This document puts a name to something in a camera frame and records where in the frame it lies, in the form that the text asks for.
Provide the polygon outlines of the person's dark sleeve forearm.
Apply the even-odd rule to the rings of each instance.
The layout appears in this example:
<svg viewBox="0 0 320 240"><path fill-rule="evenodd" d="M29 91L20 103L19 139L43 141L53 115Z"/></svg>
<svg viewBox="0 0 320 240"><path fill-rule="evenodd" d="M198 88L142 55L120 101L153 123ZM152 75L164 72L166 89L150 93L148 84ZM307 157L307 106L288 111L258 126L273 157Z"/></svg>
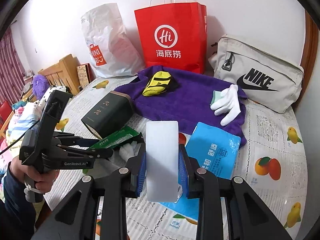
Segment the person's dark sleeve forearm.
<svg viewBox="0 0 320 240"><path fill-rule="evenodd" d="M34 234L36 212L25 198L25 185L12 173L8 165L3 180L5 201L1 201L1 239L31 239Z"/></svg>

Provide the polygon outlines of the person's left hand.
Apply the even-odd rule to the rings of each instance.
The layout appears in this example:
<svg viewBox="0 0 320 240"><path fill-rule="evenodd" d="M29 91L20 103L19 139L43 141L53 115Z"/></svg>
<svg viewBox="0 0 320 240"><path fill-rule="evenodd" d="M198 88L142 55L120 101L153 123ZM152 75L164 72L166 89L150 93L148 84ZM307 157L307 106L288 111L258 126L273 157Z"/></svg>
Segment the person's left hand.
<svg viewBox="0 0 320 240"><path fill-rule="evenodd" d="M54 181L60 173L59 170L50 170L46 173L40 174L33 166L22 165L18 156L12 159L10 172L21 183L24 183L26 176L34 180L36 182L35 187L41 193L47 193L51 190Z"/></svg>

